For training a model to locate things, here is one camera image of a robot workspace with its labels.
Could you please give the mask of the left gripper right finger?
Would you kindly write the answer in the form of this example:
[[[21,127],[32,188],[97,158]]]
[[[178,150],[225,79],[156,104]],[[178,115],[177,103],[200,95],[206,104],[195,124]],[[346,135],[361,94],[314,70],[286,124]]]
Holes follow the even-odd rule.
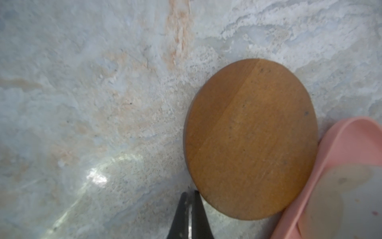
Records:
[[[193,192],[192,239],[214,239],[199,191]]]

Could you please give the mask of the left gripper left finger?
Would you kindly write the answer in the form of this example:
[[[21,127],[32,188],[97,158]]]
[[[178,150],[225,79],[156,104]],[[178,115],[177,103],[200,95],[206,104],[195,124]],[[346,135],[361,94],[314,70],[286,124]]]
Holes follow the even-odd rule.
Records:
[[[171,224],[167,239],[189,238],[189,202],[188,193],[181,194],[176,213]]]

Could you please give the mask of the plain wooden round coaster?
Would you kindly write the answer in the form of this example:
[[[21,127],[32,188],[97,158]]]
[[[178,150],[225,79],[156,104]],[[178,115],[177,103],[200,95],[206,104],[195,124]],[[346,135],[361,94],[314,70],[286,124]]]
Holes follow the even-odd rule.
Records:
[[[315,163],[318,124],[301,81],[283,65],[244,59],[219,70],[188,111],[191,178],[216,210],[259,220],[289,206]]]

